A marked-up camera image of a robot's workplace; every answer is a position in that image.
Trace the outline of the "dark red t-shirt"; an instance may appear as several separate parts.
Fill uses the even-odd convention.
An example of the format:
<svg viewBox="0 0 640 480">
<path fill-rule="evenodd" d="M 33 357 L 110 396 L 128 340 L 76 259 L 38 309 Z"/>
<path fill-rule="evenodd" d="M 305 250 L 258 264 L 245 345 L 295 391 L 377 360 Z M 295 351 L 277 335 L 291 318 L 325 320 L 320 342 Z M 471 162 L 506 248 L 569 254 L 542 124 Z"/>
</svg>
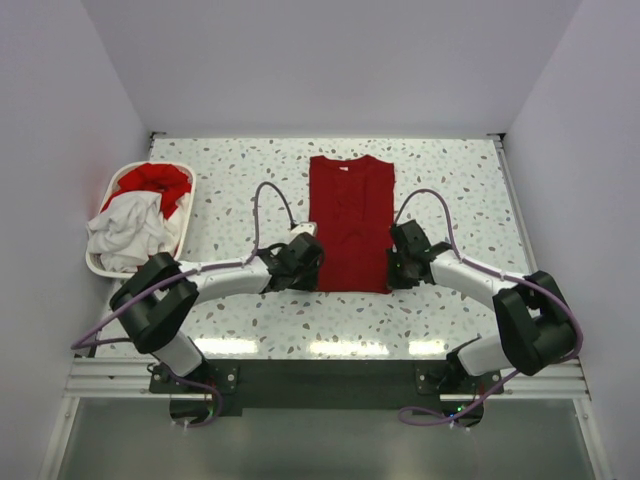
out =
<svg viewBox="0 0 640 480">
<path fill-rule="evenodd" d="M 309 220 L 325 260 L 321 292 L 388 294 L 387 251 L 393 242 L 395 169 L 366 155 L 352 160 L 310 159 Z"/>
</svg>

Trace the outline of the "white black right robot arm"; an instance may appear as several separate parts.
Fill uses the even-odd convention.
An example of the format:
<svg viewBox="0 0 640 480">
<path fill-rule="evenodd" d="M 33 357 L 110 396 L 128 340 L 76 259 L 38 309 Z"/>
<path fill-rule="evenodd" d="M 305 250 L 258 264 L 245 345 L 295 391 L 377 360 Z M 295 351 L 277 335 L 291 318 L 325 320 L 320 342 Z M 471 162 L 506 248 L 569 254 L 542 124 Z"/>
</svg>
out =
<svg viewBox="0 0 640 480">
<path fill-rule="evenodd" d="M 390 235 L 389 289 L 445 287 L 495 315 L 497 334 L 470 340 L 447 354 L 445 379 L 452 390 L 469 392 L 481 375 L 502 369 L 533 376 L 580 350 L 583 336 L 550 274 L 500 273 L 456 253 L 448 242 L 431 243 L 415 221 L 392 225 Z"/>
</svg>

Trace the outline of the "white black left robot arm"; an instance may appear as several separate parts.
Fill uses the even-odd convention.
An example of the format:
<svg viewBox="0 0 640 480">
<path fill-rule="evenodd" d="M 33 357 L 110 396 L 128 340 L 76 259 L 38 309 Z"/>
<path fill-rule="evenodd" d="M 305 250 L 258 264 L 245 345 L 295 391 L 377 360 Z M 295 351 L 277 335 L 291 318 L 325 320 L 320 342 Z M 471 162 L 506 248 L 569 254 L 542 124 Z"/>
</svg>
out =
<svg viewBox="0 0 640 480">
<path fill-rule="evenodd" d="M 324 249 L 310 233 L 259 249 L 249 260 L 227 260 L 186 268 L 157 254 L 111 297 L 110 308 L 137 352 L 156 358 L 185 392 L 200 390 L 212 376 L 201 350 L 182 324 L 193 306 L 241 294 L 293 289 L 314 276 Z"/>
</svg>

